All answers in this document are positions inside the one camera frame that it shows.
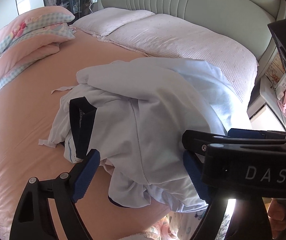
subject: power strip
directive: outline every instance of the power strip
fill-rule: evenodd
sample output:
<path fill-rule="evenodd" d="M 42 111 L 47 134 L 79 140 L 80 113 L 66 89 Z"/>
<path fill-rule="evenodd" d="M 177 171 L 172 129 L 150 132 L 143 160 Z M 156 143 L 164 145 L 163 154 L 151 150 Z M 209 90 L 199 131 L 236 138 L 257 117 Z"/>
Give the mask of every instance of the power strip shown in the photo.
<path fill-rule="evenodd" d="M 277 87 L 275 90 L 277 99 L 281 99 L 284 96 L 284 91 L 286 90 L 286 74 L 280 79 L 277 83 Z"/>

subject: pink comforter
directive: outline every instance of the pink comforter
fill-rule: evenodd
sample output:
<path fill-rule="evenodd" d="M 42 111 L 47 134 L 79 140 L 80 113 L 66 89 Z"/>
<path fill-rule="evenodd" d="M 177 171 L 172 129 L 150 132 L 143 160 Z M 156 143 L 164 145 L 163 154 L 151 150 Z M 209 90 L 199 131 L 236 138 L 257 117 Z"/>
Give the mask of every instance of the pink comforter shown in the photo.
<path fill-rule="evenodd" d="M 64 159 L 63 147 L 38 145 L 39 138 L 47 138 L 59 109 L 59 99 L 67 93 L 56 91 L 51 95 L 51 90 L 76 85 L 75 74 L 85 67 L 143 57 L 98 42 L 82 31 L 75 36 L 76 39 L 60 45 L 60 52 L 34 63 L 0 91 L 1 239 L 9 239 L 14 212 L 28 179 L 34 176 L 40 180 L 53 179 L 73 166 Z M 113 240 L 138 233 L 168 213 L 165 205 L 156 202 L 141 209 L 112 205 L 107 198 L 109 181 L 110 175 L 100 168 L 85 197 L 77 203 L 94 239 Z M 57 215 L 53 217 L 60 239 L 66 239 Z"/>

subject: headboard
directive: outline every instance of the headboard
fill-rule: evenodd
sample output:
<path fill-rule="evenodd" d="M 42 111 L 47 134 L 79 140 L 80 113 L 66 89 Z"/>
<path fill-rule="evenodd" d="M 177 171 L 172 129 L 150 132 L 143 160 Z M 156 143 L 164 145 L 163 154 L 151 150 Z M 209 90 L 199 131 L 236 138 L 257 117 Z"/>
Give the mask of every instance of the headboard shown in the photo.
<path fill-rule="evenodd" d="M 169 14 L 228 36 L 256 56 L 257 80 L 277 52 L 267 24 L 286 18 L 284 0 L 99 0 L 107 7 Z"/>

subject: white shirt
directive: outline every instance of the white shirt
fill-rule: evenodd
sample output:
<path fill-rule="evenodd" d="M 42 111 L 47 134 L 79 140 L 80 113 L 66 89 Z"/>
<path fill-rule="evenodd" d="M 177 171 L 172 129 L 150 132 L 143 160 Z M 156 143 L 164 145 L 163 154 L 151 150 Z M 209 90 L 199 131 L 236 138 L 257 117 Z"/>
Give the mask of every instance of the white shirt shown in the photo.
<path fill-rule="evenodd" d="M 183 133 L 251 129 L 246 109 L 221 70 L 203 60 L 151 57 L 88 67 L 76 78 L 79 85 L 61 98 L 45 144 L 65 141 L 70 146 L 65 158 L 80 161 L 69 101 L 86 97 L 97 108 L 89 149 L 97 149 L 101 160 L 115 167 L 112 200 L 139 208 L 153 197 L 174 212 L 203 210 L 206 203 L 183 165 Z"/>

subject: screw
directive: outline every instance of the screw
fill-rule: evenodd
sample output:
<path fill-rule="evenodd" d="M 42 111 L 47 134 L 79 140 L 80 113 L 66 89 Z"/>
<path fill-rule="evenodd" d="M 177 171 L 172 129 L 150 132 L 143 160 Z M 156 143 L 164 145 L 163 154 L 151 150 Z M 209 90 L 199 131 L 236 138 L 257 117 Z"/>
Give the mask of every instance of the screw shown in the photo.
<path fill-rule="evenodd" d="M 67 172 L 63 172 L 63 173 L 61 173 L 61 175 L 60 175 L 60 178 L 61 179 L 66 179 L 68 177 L 68 173 Z"/>
<path fill-rule="evenodd" d="M 35 177 L 32 177 L 28 180 L 29 183 L 33 184 L 36 182 L 36 178 Z"/>

